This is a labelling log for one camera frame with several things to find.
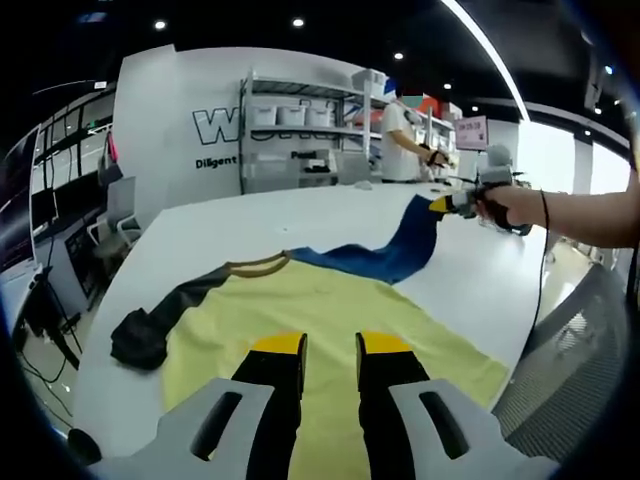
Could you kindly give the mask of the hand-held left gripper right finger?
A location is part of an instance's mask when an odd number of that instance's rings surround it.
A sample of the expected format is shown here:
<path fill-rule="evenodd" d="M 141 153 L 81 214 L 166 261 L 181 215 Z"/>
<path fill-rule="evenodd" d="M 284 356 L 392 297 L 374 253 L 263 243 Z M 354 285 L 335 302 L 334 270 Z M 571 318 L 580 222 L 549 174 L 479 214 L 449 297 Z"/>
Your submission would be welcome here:
<path fill-rule="evenodd" d="M 497 418 L 444 379 L 432 379 L 408 344 L 356 335 L 359 422 L 373 479 L 549 479 L 556 461 L 530 457 Z"/>

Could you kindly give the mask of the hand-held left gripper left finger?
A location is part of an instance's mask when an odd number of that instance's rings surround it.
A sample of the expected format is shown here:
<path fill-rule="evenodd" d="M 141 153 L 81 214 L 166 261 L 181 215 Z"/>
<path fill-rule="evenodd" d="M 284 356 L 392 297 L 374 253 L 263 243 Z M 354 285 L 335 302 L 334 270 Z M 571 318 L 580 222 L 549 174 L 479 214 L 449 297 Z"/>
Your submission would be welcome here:
<path fill-rule="evenodd" d="M 285 479 L 301 423 L 307 336 L 257 341 L 229 379 L 215 378 L 163 415 L 137 452 L 90 466 L 96 479 Z"/>

